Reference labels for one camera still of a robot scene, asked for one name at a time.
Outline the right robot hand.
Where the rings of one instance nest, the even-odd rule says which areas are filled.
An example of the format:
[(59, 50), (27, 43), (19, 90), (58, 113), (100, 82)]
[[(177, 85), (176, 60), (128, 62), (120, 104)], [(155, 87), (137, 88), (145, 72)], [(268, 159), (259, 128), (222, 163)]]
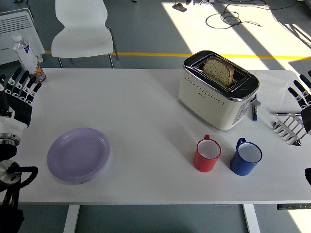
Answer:
[(300, 96), (293, 88), (289, 87), (289, 92), (294, 96), (298, 105), (301, 107), (300, 112), (304, 129), (307, 134), (311, 134), (311, 94), (302, 86), (298, 80), (294, 80), (294, 85), (299, 89)]

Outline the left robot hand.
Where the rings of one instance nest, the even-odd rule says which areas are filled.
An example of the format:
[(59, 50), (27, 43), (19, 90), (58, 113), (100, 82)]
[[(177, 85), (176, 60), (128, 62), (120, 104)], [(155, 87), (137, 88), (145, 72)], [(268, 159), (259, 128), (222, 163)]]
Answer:
[(29, 127), (32, 116), (32, 102), (41, 88), (35, 83), (36, 78), (29, 78), (29, 72), (22, 72), (19, 67), (6, 80), (0, 77), (0, 133), (21, 135)]

